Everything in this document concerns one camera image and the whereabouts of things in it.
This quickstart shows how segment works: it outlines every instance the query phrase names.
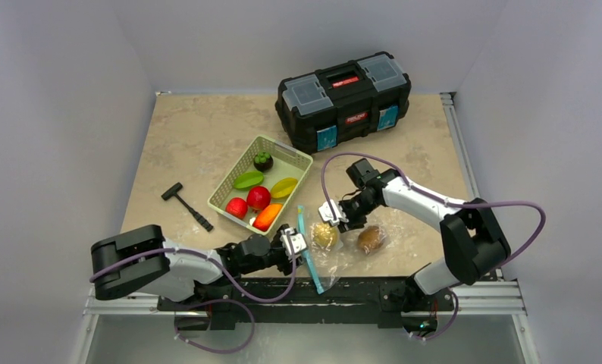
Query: hammer head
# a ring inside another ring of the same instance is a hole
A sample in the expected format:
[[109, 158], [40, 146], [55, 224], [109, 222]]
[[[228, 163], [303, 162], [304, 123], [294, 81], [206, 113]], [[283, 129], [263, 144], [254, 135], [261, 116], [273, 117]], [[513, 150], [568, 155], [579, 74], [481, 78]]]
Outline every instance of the hammer head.
[[171, 197], [173, 197], [176, 193], [178, 193], [178, 191], [180, 191], [180, 189], [183, 188], [183, 185], [180, 184], [180, 182], [176, 182], [176, 184], [174, 186], [172, 186], [169, 190], [167, 190], [165, 193], [162, 194], [162, 199], [167, 201], [168, 199], [170, 199]]

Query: green basket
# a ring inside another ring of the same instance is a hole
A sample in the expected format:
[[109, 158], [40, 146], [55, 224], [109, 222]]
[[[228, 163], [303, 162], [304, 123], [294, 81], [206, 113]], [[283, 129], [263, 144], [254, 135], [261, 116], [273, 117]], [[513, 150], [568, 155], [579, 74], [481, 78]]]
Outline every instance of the green basket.
[[[240, 220], [225, 211], [225, 206], [234, 197], [240, 197], [242, 199], [247, 197], [248, 191], [234, 189], [234, 180], [245, 172], [256, 171], [252, 162], [254, 161], [254, 156], [259, 154], [259, 152], [268, 152], [274, 159], [274, 167], [272, 167], [270, 171], [264, 173], [265, 179], [261, 186], [270, 190], [279, 180], [286, 177], [293, 177], [299, 181], [285, 201], [272, 200], [273, 203], [283, 203], [283, 208], [274, 222], [272, 222], [272, 225], [270, 225], [270, 228], [265, 232], [260, 231], [247, 222], [257, 215], [251, 209], [243, 220]], [[291, 205], [290, 201], [292, 201], [299, 186], [301, 186], [306, 179], [311, 165], [312, 157], [310, 155], [300, 152], [293, 147], [278, 142], [270, 137], [259, 135], [241, 155], [239, 161], [232, 167], [230, 173], [228, 173], [218, 185], [212, 196], [208, 199], [207, 204], [217, 213], [229, 218], [240, 226], [257, 234], [269, 235], [273, 229], [278, 227], [279, 218], [283, 215], [284, 211], [286, 211], [288, 205]]]

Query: hammer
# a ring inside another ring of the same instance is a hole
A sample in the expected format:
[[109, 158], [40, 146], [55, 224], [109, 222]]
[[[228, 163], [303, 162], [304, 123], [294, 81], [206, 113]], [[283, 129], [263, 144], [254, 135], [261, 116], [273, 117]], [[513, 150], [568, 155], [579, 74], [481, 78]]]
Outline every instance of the hammer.
[[167, 192], [163, 193], [161, 197], [165, 201], [167, 201], [171, 197], [176, 197], [176, 199], [178, 199], [178, 201], [180, 201], [180, 203], [182, 203], [183, 206], [185, 206], [187, 211], [189, 211], [190, 214], [192, 214], [192, 216], [199, 222], [199, 224], [201, 224], [201, 226], [205, 228], [205, 230], [207, 230], [208, 232], [212, 231], [212, 229], [214, 228], [212, 224], [210, 224], [206, 218], [203, 218], [203, 216], [200, 215], [195, 209], [192, 209], [192, 206], [187, 205], [187, 202], [183, 201], [183, 199], [181, 199], [180, 196], [178, 196], [178, 191], [182, 189], [183, 185], [180, 184], [180, 182], [176, 182], [176, 184], [172, 186], [169, 190], [167, 190]]

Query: beige marble surface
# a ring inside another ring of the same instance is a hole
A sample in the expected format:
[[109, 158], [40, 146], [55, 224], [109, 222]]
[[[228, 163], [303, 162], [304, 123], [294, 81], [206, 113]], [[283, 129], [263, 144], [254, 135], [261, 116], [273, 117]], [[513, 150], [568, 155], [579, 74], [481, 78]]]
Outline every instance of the beige marble surface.
[[[275, 96], [158, 96], [133, 184], [122, 231], [146, 224], [183, 245], [212, 249], [249, 236], [248, 230], [207, 206], [219, 182], [258, 134], [290, 143], [274, 110]], [[397, 127], [357, 138], [313, 155], [315, 162], [293, 206], [315, 209], [323, 202], [321, 166], [336, 152], [359, 151], [399, 165], [415, 182], [448, 196], [466, 198], [466, 188], [439, 96], [411, 95], [408, 114]], [[326, 174], [332, 197], [354, 190], [346, 168], [356, 157], [334, 160]], [[380, 171], [386, 168], [375, 165]], [[176, 199], [161, 195], [180, 181], [180, 195], [215, 226], [202, 229]], [[343, 275], [410, 275], [442, 253], [439, 233], [403, 212], [379, 208], [369, 217], [382, 223], [390, 243], [378, 253], [351, 262]], [[296, 226], [296, 209], [281, 223]], [[280, 275], [275, 268], [255, 276]], [[301, 269], [301, 275], [307, 275]]]

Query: black toolbox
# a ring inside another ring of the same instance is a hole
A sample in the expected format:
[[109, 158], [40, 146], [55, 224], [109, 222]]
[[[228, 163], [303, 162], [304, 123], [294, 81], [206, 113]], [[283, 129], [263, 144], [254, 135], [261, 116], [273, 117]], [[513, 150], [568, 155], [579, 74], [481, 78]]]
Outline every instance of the black toolbox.
[[275, 104], [292, 145], [312, 154], [397, 124], [410, 79], [386, 52], [282, 80]]

